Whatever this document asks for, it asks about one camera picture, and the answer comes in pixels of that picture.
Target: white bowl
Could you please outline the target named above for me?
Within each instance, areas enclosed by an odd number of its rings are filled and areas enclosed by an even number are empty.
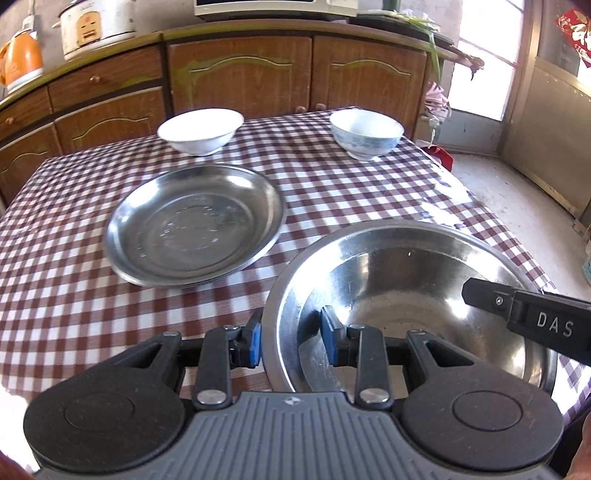
[[[179,152],[205,157],[222,149],[244,117],[225,108],[206,108],[181,113],[158,127],[158,136]]]
[[[396,120],[369,110],[339,110],[330,116],[336,142],[350,157],[376,160],[391,152],[402,138],[404,127]]]

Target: gray plastic panel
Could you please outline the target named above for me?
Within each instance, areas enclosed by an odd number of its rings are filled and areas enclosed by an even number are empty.
[[[495,480],[557,480],[543,466]],[[139,468],[100,480],[468,480],[422,457],[385,413],[343,393],[242,393],[232,407],[195,415],[183,437]],[[42,469],[42,480],[84,477]]]

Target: stainless steel plate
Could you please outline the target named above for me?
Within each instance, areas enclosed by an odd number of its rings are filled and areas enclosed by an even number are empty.
[[[275,243],[285,220],[280,191],[244,168],[174,170],[134,190],[113,212],[105,251],[124,280],[190,287],[241,270]]]

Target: table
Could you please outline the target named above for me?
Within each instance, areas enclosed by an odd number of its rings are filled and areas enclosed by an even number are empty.
[[[370,219],[452,226],[498,248],[538,288],[554,290],[507,227],[412,142],[403,139],[390,155],[361,163],[334,142],[329,115],[248,121],[206,159],[146,137],[47,160],[0,220],[2,385],[29,400],[156,333],[195,337],[216,326],[243,325],[299,250]],[[251,168],[279,185],[288,216],[277,243],[243,271],[189,290],[121,280],[102,249],[115,206],[155,176],[201,162]],[[591,391],[590,370],[560,357],[554,398],[566,420]],[[262,366],[233,376],[235,391],[269,388]]]

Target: red paper decoration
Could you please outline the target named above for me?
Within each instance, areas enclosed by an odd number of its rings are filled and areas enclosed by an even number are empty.
[[[556,23],[588,67],[591,67],[591,20],[573,8],[557,18]]]

